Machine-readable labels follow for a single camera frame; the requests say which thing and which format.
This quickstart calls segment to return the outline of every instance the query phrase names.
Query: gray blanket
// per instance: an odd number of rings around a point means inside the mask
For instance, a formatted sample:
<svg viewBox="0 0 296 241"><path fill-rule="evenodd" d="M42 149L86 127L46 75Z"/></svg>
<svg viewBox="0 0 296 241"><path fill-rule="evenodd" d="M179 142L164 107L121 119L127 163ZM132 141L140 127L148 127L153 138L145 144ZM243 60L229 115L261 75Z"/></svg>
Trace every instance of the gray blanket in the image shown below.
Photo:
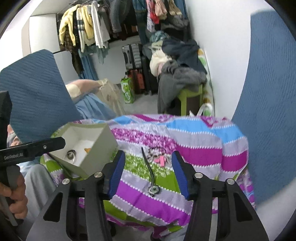
<svg viewBox="0 0 296 241"><path fill-rule="evenodd" d="M183 88L198 91L198 86L205 82L206 74L204 72L179 66L176 60L166 62L159 75L158 113L164 113Z"/></svg>

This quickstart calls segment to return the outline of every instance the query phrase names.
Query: green box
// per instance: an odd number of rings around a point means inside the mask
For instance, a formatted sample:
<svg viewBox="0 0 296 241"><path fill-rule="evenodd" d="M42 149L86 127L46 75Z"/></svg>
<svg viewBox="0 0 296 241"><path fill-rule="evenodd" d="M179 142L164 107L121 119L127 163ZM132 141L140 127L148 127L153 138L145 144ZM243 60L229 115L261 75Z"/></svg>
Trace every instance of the green box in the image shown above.
<svg viewBox="0 0 296 241"><path fill-rule="evenodd" d="M111 156L117 148L117 141L109 126L105 123L83 125L68 123L56 137L63 137L66 146L51 152L51 156L74 174L88 178L102 171L105 164L111 161ZM84 148L91 148L87 153ZM69 160L66 153L76 151L75 161Z"/></svg>
<svg viewBox="0 0 296 241"><path fill-rule="evenodd" d="M131 78L123 78L120 82L125 103L132 104L135 101L135 91Z"/></svg>

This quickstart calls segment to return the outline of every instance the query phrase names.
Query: ceiling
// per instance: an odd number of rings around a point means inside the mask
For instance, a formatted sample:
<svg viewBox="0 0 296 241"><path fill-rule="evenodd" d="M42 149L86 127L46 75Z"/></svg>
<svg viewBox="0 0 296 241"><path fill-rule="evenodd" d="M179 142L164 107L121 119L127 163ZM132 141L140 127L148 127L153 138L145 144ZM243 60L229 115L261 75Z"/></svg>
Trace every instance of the ceiling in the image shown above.
<svg viewBox="0 0 296 241"><path fill-rule="evenodd" d="M32 16L58 13L62 10L62 13L67 10L67 6L74 2L74 0L43 0L39 6L35 9Z"/></svg>

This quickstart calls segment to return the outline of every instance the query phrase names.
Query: green carton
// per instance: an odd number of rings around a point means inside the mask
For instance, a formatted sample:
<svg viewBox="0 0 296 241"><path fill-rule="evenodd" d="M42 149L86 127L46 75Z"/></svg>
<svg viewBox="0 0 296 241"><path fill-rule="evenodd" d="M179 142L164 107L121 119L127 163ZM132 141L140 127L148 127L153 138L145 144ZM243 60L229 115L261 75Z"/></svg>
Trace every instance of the green carton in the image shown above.
<svg viewBox="0 0 296 241"><path fill-rule="evenodd" d="M131 78L121 79L121 89L123 91L124 101L127 104L132 104L135 101L135 91L133 88L133 81Z"/></svg>

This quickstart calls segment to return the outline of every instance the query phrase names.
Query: blue gripper pad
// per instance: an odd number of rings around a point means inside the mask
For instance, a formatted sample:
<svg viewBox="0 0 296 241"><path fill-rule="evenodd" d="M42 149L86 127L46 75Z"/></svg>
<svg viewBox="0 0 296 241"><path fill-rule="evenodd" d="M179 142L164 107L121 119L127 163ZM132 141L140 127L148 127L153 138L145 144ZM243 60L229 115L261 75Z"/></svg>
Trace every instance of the blue gripper pad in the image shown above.
<svg viewBox="0 0 296 241"><path fill-rule="evenodd" d="M195 200L198 193L198 185L194 183L196 171L189 163L185 163L178 151L172 153L172 165L179 184L181 194L186 200Z"/></svg>
<svg viewBox="0 0 296 241"><path fill-rule="evenodd" d="M105 175L103 192L107 194L109 199L111 199L117 192L125 163L126 155L124 151L119 150L113 162L107 163L102 170Z"/></svg>

